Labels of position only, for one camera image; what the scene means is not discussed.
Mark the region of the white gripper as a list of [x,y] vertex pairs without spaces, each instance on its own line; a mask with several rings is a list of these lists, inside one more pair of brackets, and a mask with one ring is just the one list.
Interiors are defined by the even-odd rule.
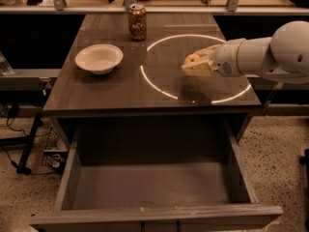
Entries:
[[212,76],[214,64],[222,76],[239,77],[242,73],[238,67],[238,53],[245,38],[230,40],[223,44],[214,44],[195,51],[200,57],[212,56],[213,61],[206,57],[182,65],[183,72],[188,76]]

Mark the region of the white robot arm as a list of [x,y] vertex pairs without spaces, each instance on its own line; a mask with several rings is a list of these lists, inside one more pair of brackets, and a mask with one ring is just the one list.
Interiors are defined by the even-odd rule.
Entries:
[[309,22],[292,21],[271,37],[229,40],[188,55],[182,70],[189,76],[257,75],[289,84],[309,82]]

